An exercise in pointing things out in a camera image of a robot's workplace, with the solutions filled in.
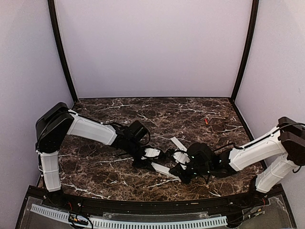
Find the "white remote control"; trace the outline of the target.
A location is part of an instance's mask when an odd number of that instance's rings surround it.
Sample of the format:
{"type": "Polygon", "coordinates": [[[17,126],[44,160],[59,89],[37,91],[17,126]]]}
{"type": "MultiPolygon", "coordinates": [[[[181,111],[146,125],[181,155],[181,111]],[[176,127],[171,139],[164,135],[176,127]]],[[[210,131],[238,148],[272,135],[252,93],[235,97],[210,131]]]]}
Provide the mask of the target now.
{"type": "Polygon", "coordinates": [[[179,179],[179,177],[177,177],[177,176],[175,176],[175,175],[173,175],[173,174],[171,174],[171,173],[169,172],[170,169],[169,169],[168,167],[162,166],[162,165],[157,164],[157,163],[154,163],[154,162],[151,162],[151,165],[152,165],[152,167],[154,168],[154,170],[155,170],[156,172],[158,172],[158,173],[160,173],[160,174],[163,174],[163,175],[165,175],[165,176],[168,176],[168,177],[172,177],[172,178],[174,178],[174,179],[176,179],[176,180],[178,180],[178,181],[181,181],[181,180],[179,179]]]}

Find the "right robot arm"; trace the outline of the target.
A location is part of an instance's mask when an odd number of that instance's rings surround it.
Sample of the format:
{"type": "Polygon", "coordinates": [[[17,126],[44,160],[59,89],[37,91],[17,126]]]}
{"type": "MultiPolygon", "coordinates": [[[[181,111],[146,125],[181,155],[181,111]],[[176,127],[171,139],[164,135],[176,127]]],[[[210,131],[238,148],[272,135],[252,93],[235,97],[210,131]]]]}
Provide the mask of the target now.
{"type": "Polygon", "coordinates": [[[253,207],[271,188],[290,172],[296,173],[305,165],[305,125],[281,117],[271,131],[243,146],[216,154],[205,143],[194,143],[187,150],[170,150],[176,166],[169,173],[183,183],[198,176],[228,177],[244,168],[276,156],[263,173],[252,180],[252,189],[243,197],[243,203],[253,207]]]}

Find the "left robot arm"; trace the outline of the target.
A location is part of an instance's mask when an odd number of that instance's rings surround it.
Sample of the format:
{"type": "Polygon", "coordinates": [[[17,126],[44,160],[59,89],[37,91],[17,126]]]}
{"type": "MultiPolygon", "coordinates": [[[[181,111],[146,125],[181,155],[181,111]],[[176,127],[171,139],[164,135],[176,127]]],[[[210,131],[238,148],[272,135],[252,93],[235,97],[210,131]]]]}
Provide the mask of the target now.
{"type": "Polygon", "coordinates": [[[57,208],[67,204],[67,197],[60,192],[59,151],[68,137],[121,150],[132,157],[132,165],[136,168],[154,170],[152,162],[165,157],[161,149],[142,142],[145,136],[151,135],[141,122],[134,121],[130,125],[99,122],[69,109],[62,102],[36,121],[35,130],[35,149],[39,155],[44,185],[50,192],[49,201],[57,208]]]}

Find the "white battery cover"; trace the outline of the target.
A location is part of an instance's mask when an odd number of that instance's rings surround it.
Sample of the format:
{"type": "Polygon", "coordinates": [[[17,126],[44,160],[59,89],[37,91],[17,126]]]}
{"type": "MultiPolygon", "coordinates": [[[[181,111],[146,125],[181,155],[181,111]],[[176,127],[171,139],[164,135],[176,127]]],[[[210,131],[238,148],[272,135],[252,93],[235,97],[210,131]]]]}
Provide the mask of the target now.
{"type": "Polygon", "coordinates": [[[170,140],[177,146],[178,149],[186,150],[186,147],[176,137],[172,137],[170,140]]]}

